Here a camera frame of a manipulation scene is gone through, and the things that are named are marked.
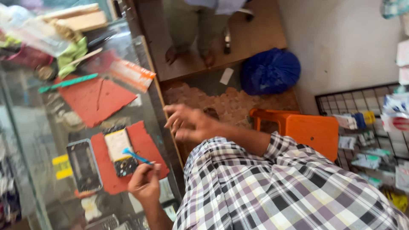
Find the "plaid shirt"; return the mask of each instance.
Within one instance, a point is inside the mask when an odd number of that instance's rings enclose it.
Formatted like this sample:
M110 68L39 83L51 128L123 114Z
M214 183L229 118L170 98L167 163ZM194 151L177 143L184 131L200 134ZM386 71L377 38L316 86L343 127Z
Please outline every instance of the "plaid shirt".
M190 154L174 229L398 229L408 218L358 175L277 132L263 157L215 137Z

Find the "trousers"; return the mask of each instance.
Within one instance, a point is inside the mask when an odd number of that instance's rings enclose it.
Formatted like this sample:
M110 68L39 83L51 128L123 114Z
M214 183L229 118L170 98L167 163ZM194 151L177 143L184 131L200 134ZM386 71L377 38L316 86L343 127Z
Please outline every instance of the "trousers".
M187 52L198 36L198 51L209 52L213 39L223 32L230 15L216 15L215 10L194 6L184 0L163 0L165 20L177 53Z

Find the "floor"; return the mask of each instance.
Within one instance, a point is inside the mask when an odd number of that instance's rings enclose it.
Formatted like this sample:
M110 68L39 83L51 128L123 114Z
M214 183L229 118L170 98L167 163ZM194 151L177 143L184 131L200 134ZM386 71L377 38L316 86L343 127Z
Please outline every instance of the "floor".
M140 0L137 4L156 72L161 81L207 71L195 44L192 45L190 53L178 58L174 64L167 65L165 52L171 46L171 38L163 17L162 0ZM216 56L213 69L223 68L224 65L274 47L287 47L276 0L254 0L246 4L246 8L253 10L254 20L247 22L243 13L235 13L230 18L231 54L223 53L224 38L220 34L212 47Z
M250 96L240 86L241 65L233 66L233 75L228 83L220 83L224 70L197 74L184 81L163 83L162 94L166 104L186 104L192 108L216 109L221 122L251 129L249 111L252 108L299 111L294 89L279 95ZM276 124L263 121L261 130L271 133ZM178 145L182 158L187 159L195 144Z

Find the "red rubber mat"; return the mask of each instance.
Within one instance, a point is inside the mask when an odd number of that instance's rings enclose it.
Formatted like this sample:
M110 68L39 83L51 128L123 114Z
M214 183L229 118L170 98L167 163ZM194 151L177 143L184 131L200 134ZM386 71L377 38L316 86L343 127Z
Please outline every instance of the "red rubber mat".
M135 152L139 151L139 155L149 161L156 161L156 164L162 164L160 179L167 177L169 169L165 164L162 156L159 153L151 136L146 132L143 121L126 127L132 147ZM111 195L124 192L128 189L128 182L132 175L117 177L114 169L114 164L109 158L108 148L105 144L102 133L98 133L91 138L92 148L97 161L99 173L103 188Z
M73 79L68 75L64 80ZM81 117L87 127L95 127L137 96L114 82L94 78L72 86L58 88L59 93L71 108Z

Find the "chair wheel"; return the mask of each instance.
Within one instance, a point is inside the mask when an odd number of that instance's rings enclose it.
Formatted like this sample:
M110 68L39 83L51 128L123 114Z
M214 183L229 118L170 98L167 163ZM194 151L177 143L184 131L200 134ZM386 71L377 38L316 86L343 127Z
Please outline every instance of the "chair wheel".
M254 15L248 14L246 15L246 21L251 22L254 19Z
M225 47L225 54L230 54L230 53L231 53L231 48Z

